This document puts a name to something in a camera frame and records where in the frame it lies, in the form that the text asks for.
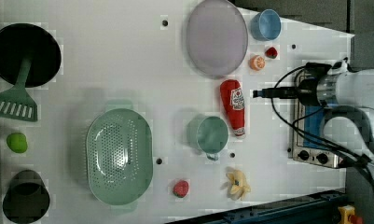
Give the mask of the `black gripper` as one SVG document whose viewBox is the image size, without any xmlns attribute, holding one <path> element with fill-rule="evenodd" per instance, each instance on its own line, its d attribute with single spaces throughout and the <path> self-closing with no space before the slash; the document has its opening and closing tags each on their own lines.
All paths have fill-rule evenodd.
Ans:
<svg viewBox="0 0 374 224">
<path fill-rule="evenodd" d="M 319 81 L 327 75 L 327 72 L 330 69 L 330 64 L 306 63 L 303 69 L 303 73 L 306 76 L 299 84 L 297 84 L 297 90 L 293 87 L 266 88 L 253 91 L 253 97 L 296 99 L 298 93 L 298 99 L 303 105 L 319 106 L 320 103 L 317 99 L 317 87 Z"/>
</svg>

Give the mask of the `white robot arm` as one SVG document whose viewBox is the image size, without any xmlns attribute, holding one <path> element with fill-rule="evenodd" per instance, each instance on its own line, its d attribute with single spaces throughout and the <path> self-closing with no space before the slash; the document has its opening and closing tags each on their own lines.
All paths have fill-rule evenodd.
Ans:
<svg viewBox="0 0 374 224">
<path fill-rule="evenodd" d="M 330 168 L 354 167 L 374 190 L 374 69 L 354 71 L 345 59 L 333 65 L 306 63 L 255 98 L 293 99 L 292 153 L 296 161 Z"/>
</svg>

